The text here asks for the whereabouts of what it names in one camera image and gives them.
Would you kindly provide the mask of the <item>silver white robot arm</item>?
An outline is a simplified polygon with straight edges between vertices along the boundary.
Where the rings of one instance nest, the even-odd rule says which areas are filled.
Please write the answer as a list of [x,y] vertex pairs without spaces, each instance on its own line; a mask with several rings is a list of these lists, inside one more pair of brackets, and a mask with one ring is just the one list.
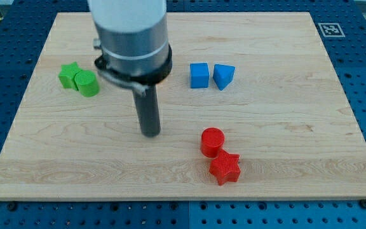
[[166,0],[88,0],[109,68],[149,74],[168,59]]

